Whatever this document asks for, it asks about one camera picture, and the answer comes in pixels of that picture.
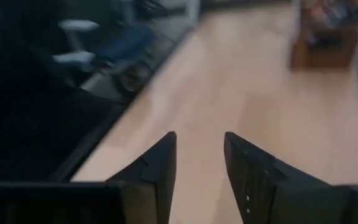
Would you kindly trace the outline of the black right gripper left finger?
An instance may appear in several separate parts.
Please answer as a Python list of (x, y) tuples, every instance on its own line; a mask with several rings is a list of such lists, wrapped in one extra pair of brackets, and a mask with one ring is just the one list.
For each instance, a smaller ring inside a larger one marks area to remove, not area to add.
[(168, 132), (106, 180), (119, 184), (124, 224), (168, 224), (177, 174), (177, 135)]

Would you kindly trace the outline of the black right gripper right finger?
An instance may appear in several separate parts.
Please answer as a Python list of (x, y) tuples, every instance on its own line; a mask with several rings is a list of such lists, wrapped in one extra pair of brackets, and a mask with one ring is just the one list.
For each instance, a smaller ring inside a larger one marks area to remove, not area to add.
[(332, 223), (327, 183), (267, 153), (233, 132), (224, 158), (243, 223)]

